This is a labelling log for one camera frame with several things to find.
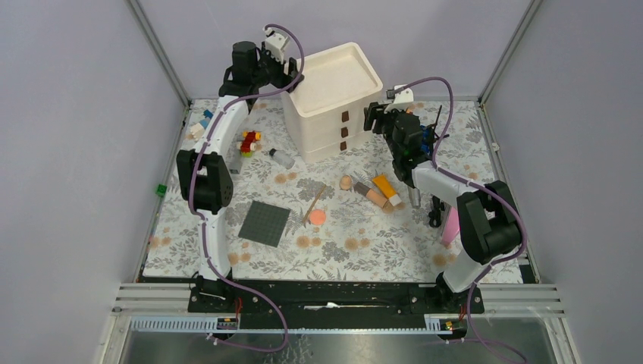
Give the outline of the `white drawer organizer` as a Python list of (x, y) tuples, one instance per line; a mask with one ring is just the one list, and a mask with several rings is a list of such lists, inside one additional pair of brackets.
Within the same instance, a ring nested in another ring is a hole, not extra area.
[(303, 80), (281, 95), (287, 132), (302, 160), (320, 162), (369, 141), (364, 108), (378, 101), (382, 90), (380, 77), (355, 42), (307, 55)]

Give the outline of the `beige makeup sponge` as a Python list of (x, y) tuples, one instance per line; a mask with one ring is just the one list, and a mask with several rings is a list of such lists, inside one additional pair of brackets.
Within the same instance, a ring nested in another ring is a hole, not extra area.
[(342, 190), (350, 190), (350, 189), (352, 188), (352, 185), (353, 185), (353, 180), (352, 180), (351, 176), (349, 176), (349, 175), (344, 175), (344, 176), (340, 179), (339, 187), (340, 187)]

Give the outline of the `beige foundation bottle grey cap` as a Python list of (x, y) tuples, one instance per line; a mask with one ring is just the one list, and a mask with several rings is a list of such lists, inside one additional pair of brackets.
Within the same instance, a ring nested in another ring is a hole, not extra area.
[(373, 202), (376, 206), (380, 207), (381, 209), (384, 209), (385, 206), (388, 204), (388, 199), (386, 197), (382, 196), (380, 193), (376, 192), (371, 187), (368, 187), (361, 182), (355, 182), (353, 185), (353, 189), (358, 194), (360, 194), (361, 196), (364, 196), (367, 200)]

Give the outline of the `gold thin makeup pencil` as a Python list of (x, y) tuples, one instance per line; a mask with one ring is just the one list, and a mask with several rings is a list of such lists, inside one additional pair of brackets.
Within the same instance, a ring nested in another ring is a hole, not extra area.
[(305, 215), (303, 216), (302, 224), (303, 224), (304, 227), (306, 226), (307, 222), (309, 221), (309, 216), (310, 216), (312, 210), (315, 208), (315, 204), (318, 202), (318, 200), (320, 199), (320, 197), (324, 193), (325, 189), (326, 189), (326, 184), (323, 184), (321, 189), (315, 195), (315, 198), (313, 199), (311, 205), (307, 209)]

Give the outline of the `orange round makeup puff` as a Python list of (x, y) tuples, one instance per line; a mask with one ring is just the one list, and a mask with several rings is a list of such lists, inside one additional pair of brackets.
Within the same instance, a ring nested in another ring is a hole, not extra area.
[(326, 222), (327, 215), (324, 209), (314, 209), (309, 213), (308, 222), (315, 226), (321, 226)]

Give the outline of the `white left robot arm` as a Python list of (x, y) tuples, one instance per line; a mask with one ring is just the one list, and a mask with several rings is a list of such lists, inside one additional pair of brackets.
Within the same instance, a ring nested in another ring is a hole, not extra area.
[(265, 40), (237, 42), (232, 50), (232, 65), (224, 73), (218, 106), (192, 149), (182, 149), (176, 157), (182, 197), (190, 211), (199, 217), (200, 267), (193, 289), (195, 300), (205, 298), (216, 311), (229, 310), (235, 292), (229, 273), (225, 233), (225, 212), (231, 202), (234, 184), (224, 160), (237, 129), (246, 119), (259, 90), (276, 87), (279, 93), (291, 92), (302, 80), (295, 58), (287, 58), (288, 41)]

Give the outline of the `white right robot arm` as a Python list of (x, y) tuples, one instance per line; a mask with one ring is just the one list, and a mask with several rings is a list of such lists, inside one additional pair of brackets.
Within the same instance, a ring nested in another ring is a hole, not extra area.
[(436, 124), (423, 126), (417, 115), (372, 102), (364, 109), (364, 130), (384, 137), (399, 181), (430, 193), (458, 214), (463, 252), (441, 273), (434, 300), (454, 312), (465, 302), (464, 291), (498, 256), (523, 242), (516, 207), (507, 185), (499, 180), (484, 186), (433, 164), (441, 137)]

